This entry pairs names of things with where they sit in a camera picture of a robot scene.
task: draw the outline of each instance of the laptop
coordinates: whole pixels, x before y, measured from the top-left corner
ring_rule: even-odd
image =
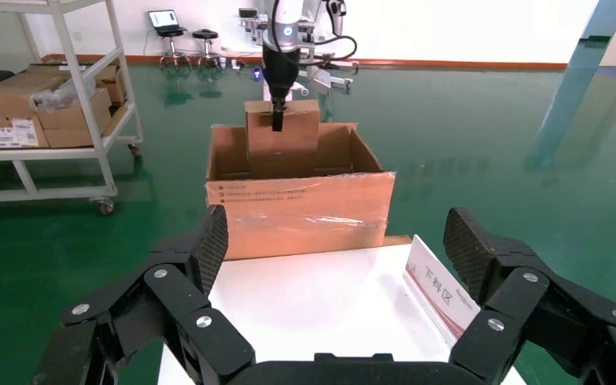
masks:
[[[152,26],[155,27],[157,33],[172,32],[179,30],[178,19],[176,12],[173,10],[151,10],[148,12]]]

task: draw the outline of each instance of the label on box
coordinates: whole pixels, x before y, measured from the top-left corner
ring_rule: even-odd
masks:
[[[0,128],[0,148],[38,147],[34,122],[29,119],[13,119],[13,127]]]
[[[66,64],[64,64],[64,65],[62,65],[62,66],[60,66],[60,67],[58,67],[58,69],[59,69],[59,70],[61,70],[61,71],[72,71],[72,69],[70,68],[70,66],[68,66],[68,65],[66,65]],[[79,70],[80,70],[80,71],[83,71],[83,70],[85,70],[85,69],[86,69],[86,66],[79,66]]]

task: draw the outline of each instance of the epoxy floor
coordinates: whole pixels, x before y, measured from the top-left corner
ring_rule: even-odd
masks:
[[[243,102],[261,98],[248,71],[194,71],[178,82],[149,65],[131,74],[144,156],[134,163],[124,146],[111,150],[113,216],[82,200],[0,204],[0,384],[30,379],[65,305],[197,225],[210,126],[243,124]],[[447,261],[445,216],[462,205],[616,300],[616,69],[361,70],[354,79],[349,95],[322,98],[322,116],[358,122],[398,172],[389,234],[417,233]],[[102,180],[92,161],[30,163],[42,185]],[[0,164],[0,188],[11,184],[12,166]],[[156,383],[159,357],[159,345],[138,354],[121,383]],[[517,368],[531,384],[576,383],[535,346]]]

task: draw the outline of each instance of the laptop screen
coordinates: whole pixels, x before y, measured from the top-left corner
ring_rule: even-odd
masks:
[[[153,10],[148,12],[150,15],[150,21],[152,25],[157,28],[158,26],[177,26],[178,19],[176,19],[176,12],[173,10]]]

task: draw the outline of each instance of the cardboard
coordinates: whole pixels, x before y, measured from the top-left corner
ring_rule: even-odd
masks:
[[[272,128],[271,102],[246,102],[249,171],[254,177],[308,176],[318,151],[317,100],[286,103],[282,132]]]
[[[95,117],[98,121],[98,127],[102,131],[107,129],[112,117],[109,111]],[[48,144],[51,148],[73,148],[73,147],[87,147],[93,145],[93,139],[91,139],[91,133],[86,130],[43,130]]]
[[[126,106],[122,106],[114,115],[111,115],[108,110],[98,117],[98,125],[101,127],[105,126],[100,136],[112,135],[127,110]],[[43,130],[43,132],[52,148],[88,147],[93,145],[93,139],[88,130]]]
[[[91,97],[91,108],[96,119],[102,117],[110,107],[110,95],[104,88],[96,88]],[[73,103],[70,107],[54,110],[53,112],[39,111],[37,113],[41,125],[45,130],[84,130],[88,131],[86,118],[83,115],[81,104],[79,101]],[[99,121],[98,129],[104,130],[109,124],[109,120],[104,122],[104,125]]]
[[[90,66],[80,65],[82,71],[88,67]],[[66,64],[30,64],[27,68],[27,72],[59,75],[65,80],[71,77],[69,66]],[[124,90],[124,83],[121,76],[121,67],[119,66],[118,60],[112,62],[112,64],[105,67],[95,76],[95,86],[98,88],[106,88],[112,104],[116,106],[123,105],[126,100],[126,91]]]
[[[0,115],[32,116],[29,97],[42,90],[55,90],[64,82],[62,76],[51,74],[17,74],[0,82]]]
[[[208,205],[225,206],[226,259],[383,244],[395,173],[383,170],[356,127],[320,124],[310,175],[276,179],[252,177],[245,128],[212,128],[205,187]]]
[[[115,106],[123,105],[126,100],[126,91],[121,79],[121,71],[122,69],[119,66],[109,65],[95,77],[95,85],[99,88],[107,89],[107,92],[110,94],[110,100]]]
[[[0,148],[49,147],[36,115],[29,117],[0,115]]]

